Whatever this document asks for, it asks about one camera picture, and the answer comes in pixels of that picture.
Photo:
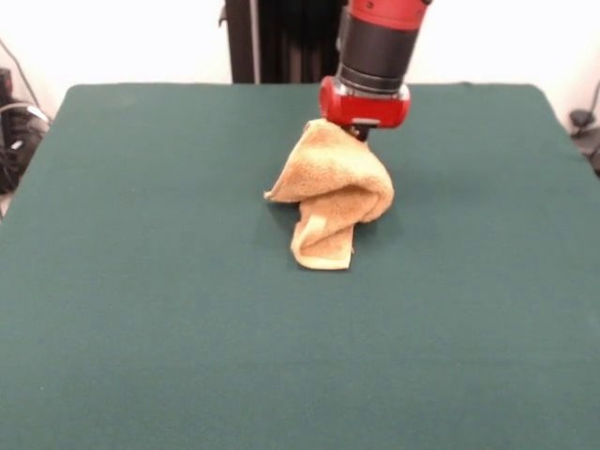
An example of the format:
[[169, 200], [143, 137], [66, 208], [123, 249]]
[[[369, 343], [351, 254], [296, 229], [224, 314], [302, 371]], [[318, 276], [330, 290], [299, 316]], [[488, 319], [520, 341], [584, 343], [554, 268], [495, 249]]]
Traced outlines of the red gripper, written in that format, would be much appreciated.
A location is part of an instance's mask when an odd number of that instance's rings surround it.
[[321, 116], [339, 126], [349, 127], [349, 133], [361, 142], [368, 140], [371, 127], [399, 127], [410, 107], [411, 94], [406, 84], [391, 95], [380, 95], [353, 89], [333, 76], [324, 77], [321, 82]]

